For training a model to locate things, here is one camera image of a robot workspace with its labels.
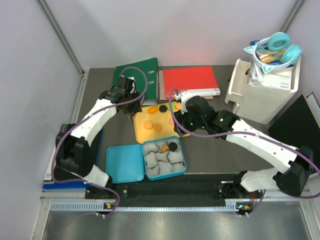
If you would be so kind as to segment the yellow plastic tray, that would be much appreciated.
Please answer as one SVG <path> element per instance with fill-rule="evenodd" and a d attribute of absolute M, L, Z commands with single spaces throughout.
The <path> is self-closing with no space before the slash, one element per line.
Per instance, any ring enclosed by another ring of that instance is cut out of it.
<path fill-rule="evenodd" d="M 174 131 L 169 103 L 145 106 L 133 117 L 135 139 L 139 144 L 167 137 L 180 137 Z"/>

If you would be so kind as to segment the orange scalloped cookie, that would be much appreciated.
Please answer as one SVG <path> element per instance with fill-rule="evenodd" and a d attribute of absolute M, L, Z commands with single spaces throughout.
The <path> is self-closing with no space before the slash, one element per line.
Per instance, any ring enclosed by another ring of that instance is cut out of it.
<path fill-rule="evenodd" d="M 166 152 L 168 149 L 169 149 L 169 146 L 168 146 L 167 144 L 165 144 L 165 145 L 163 145 L 163 146 L 161 147 L 160 151 L 161 151 L 162 153 L 164 153 L 164 152 Z"/>

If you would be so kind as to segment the teal tin lid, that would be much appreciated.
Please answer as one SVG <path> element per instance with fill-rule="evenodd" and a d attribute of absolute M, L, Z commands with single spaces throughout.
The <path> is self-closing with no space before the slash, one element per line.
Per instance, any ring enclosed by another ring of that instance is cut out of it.
<path fill-rule="evenodd" d="M 112 146 L 106 150 L 106 173 L 114 184 L 140 182 L 145 177 L 144 153 L 140 144 Z"/>

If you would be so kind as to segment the metal kitchen tongs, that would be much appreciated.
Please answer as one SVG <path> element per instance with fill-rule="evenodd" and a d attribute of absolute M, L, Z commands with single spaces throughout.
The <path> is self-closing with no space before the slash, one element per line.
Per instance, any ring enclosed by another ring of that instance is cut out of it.
<path fill-rule="evenodd" d="M 133 103 L 129 104 L 129 108 L 128 108 L 128 118 L 130 119 L 131 122 L 134 121 L 135 116 L 137 115 L 137 113 L 142 111 L 142 105 L 144 103 L 144 100 L 136 100 Z"/>

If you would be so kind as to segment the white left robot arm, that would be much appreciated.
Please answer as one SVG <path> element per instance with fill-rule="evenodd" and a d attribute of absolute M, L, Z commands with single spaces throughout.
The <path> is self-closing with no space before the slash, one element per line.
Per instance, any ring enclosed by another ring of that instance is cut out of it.
<path fill-rule="evenodd" d="M 107 121 L 120 110 L 131 115 L 142 110 L 137 99 L 139 95 L 134 77 L 119 76 L 110 90 L 99 95 L 81 122 L 56 136 L 54 168 L 96 185 L 97 194 L 109 198 L 114 191 L 112 177 L 96 165 L 92 143 Z"/>

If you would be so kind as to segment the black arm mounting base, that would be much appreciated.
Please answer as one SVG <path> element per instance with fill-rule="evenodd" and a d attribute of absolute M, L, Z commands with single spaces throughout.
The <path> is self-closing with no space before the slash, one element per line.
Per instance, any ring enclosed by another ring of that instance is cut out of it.
<path fill-rule="evenodd" d="M 222 199 L 258 199 L 259 191 L 249 193 L 236 188 L 235 173 L 188 173 L 179 176 L 150 180 L 144 177 L 141 181 L 129 183 L 112 183 L 121 201 L 137 199 L 143 196 L 201 196 L 212 200 Z"/>

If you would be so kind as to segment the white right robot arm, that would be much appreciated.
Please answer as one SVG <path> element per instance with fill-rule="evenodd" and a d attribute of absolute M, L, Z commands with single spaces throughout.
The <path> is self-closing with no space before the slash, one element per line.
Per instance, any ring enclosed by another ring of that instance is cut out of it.
<path fill-rule="evenodd" d="M 174 131 L 181 137 L 206 131 L 205 137 L 221 138 L 236 144 L 271 164 L 271 168 L 241 171 L 232 181 L 221 187 L 226 198 L 245 198 L 259 190 L 279 190 L 300 198 L 314 170 L 313 151 L 274 140 L 250 126 L 228 110 L 215 111 L 207 100 L 188 91 L 177 92 L 174 99 L 181 104 L 174 112 Z"/>

